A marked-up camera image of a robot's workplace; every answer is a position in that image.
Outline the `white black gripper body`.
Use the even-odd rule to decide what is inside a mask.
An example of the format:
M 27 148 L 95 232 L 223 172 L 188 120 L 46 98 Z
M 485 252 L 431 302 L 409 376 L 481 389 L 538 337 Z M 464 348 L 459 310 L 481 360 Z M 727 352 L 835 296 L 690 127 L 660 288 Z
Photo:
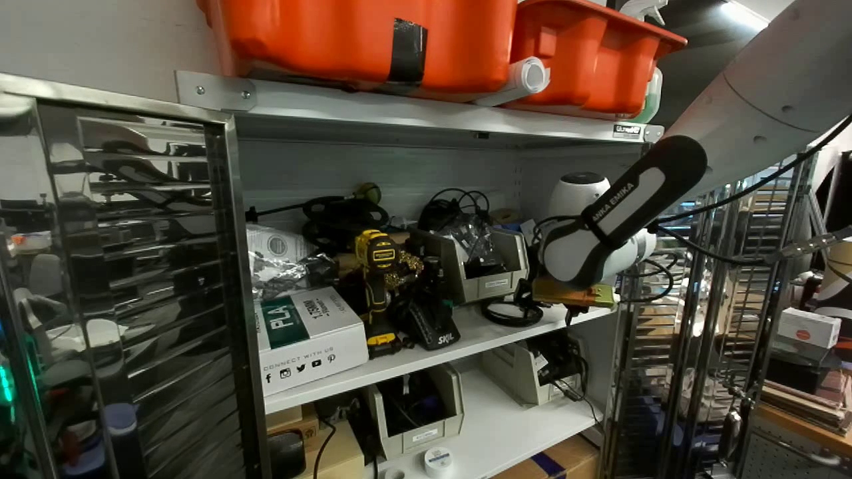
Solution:
M 709 153 L 694 139 L 672 136 L 614 180 L 594 171 L 565 172 L 549 195 L 538 264 L 574 288 L 618 276 L 645 256 L 636 237 L 646 235 L 646 224 L 686 195 L 706 167 Z

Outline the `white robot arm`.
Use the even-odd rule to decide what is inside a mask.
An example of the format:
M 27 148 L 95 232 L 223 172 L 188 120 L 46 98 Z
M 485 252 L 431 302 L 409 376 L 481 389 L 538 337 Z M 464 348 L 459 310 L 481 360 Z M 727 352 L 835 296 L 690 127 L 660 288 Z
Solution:
M 852 111 L 852 0 L 790 0 L 612 185 L 550 225 L 538 264 L 594 285 L 656 251 L 652 220 L 686 197 L 806 148 Z

